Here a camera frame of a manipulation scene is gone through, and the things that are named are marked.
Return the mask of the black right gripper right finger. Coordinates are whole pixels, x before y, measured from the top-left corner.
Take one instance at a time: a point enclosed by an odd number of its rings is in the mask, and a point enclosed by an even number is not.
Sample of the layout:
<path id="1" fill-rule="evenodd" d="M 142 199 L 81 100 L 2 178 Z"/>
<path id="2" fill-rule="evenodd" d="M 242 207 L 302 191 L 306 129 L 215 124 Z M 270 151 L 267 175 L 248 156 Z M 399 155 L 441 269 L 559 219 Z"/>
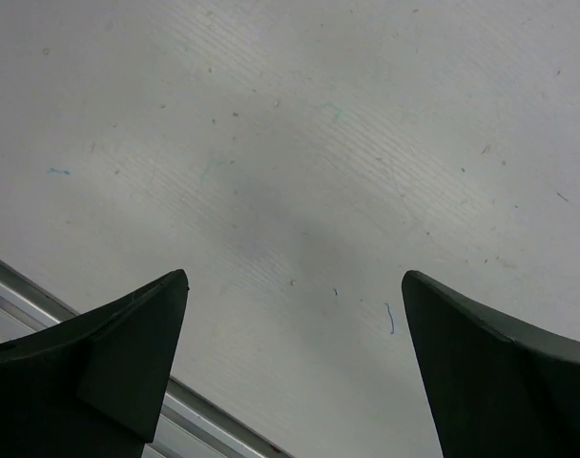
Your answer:
<path id="1" fill-rule="evenodd" d="M 402 293 L 445 457 L 580 457 L 580 342 L 419 271 Z"/>

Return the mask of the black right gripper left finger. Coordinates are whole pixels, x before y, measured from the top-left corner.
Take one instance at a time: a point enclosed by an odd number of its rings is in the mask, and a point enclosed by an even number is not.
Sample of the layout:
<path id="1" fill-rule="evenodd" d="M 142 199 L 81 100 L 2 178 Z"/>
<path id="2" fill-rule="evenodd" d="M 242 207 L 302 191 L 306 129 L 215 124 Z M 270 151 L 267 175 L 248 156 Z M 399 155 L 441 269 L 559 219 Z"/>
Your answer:
<path id="1" fill-rule="evenodd" d="M 139 457 L 156 425 L 189 283 L 178 269 L 0 343 L 0 457 Z"/>

